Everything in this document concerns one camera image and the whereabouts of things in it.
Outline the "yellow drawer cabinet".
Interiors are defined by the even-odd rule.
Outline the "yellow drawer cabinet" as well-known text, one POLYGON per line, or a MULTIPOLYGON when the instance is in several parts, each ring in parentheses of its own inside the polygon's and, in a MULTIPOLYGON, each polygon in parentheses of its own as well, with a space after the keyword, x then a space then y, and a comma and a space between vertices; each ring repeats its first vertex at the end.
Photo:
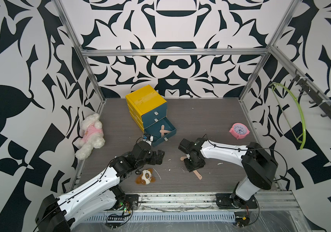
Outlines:
POLYGON ((145 131, 142 116, 167 102, 153 87, 147 85, 125 96, 130 115, 142 132, 145 131))

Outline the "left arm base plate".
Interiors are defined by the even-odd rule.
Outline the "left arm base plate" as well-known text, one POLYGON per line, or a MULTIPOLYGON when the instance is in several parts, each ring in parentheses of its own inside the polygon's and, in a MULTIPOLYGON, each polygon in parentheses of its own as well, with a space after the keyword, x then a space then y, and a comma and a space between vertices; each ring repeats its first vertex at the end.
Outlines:
POLYGON ((128 211, 133 209, 133 207, 138 206, 138 201, 138 194, 125 194, 123 196, 120 196, 118 199, 116 198, 116 202, 110 210, 128 211))

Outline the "teal top drawer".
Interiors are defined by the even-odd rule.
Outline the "teal top drawer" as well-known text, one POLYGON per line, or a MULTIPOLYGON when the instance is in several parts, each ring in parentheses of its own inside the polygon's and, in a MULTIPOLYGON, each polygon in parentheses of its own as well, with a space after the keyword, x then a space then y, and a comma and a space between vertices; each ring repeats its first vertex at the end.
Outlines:
POLYGON ((154 109, 150 110, 149 112, 161 112, 161 113, 165 113, 167 116, 167 102, 155 107, 154 109))

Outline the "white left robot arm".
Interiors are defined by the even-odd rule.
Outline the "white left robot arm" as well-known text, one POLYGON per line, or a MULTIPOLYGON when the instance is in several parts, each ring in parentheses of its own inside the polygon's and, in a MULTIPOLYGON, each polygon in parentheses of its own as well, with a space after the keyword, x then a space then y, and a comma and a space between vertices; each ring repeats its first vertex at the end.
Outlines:
POLYGON ((97 176, 59 197, 41 203, 35 222, 38 232, 70 232, 87 218, 110 209, 128 210, 130 203, 119 184, 146 165, 160 165, 165 152, 140 141, 132 151, 112 159, 97 176))

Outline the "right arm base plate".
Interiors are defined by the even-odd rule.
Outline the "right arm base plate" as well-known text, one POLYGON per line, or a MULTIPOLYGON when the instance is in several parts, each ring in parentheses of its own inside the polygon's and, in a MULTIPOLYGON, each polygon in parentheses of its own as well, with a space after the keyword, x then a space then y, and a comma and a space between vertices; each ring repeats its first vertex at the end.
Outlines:
POLYGON ((234 193, 217 193, 216 205, 219 209, 258 209, 258 203, 254 196, 245 201, 234 193))

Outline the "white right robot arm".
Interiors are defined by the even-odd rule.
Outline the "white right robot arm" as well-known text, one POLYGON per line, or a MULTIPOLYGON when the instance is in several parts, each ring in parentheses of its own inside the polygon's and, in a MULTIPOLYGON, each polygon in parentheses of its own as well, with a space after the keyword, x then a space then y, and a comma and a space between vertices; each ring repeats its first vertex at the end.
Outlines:
POLYGON ((233 146, 207 138, 195 141, 183 139, 179 150, 186 155, 183 162, 189 172, 203 168, 206 159, 222 160, 242 167, 246 176, 234 189, 231 199, 235 201, 247 202, 259 190, 270 190, 278 168, 275 158, 255 142, 247 146, 233 146))

